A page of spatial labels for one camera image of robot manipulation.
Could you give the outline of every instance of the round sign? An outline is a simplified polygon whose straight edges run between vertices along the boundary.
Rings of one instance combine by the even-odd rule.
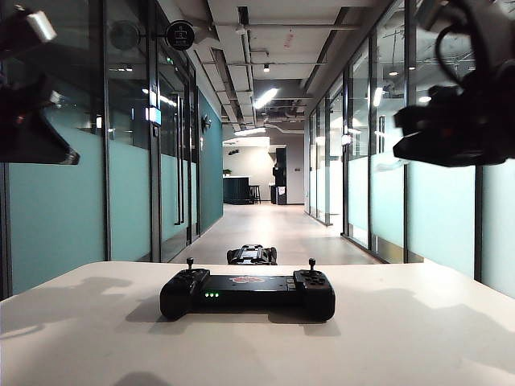
[[[165,35],[168,45],[178,51],[187,50],[195,40],[193,25],[186,20],[174,21],[168,26]]]

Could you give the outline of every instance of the game controller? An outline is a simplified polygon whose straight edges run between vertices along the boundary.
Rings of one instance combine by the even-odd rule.
[[[335,292],[326,276],[314,269],[294,271],[293,276],[211,275],[208,269],[178,272],[161,290],[161,313],[177,320],[196,310],[301,307],[316,321],[326,321],[335,313]]]

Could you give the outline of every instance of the reception counter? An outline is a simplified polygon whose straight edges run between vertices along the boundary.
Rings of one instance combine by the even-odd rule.
[[[231,175],[224,177],[224,203],[246,205],[250,203],[248,175]]]

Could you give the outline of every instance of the floor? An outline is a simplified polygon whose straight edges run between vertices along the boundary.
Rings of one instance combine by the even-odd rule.
[[[275,247],[279,265],[379,264],[340,237],[338,227],[325,227],[304,213],[303,205],[224,205],[224,216],[172,263],[194,257],[196,264],[227,264],[227,251],[244,244]]]

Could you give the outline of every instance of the corridor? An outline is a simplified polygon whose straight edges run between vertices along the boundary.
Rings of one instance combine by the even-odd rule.
[[[325,227],[303,211],[301,205],[224,205],[224,216],[172,263],[193,257],[196,264],[227,264],[229,249],[244,244],[275,247],[279,265],[378,264],[358,247],[340,237],[338,228]]]

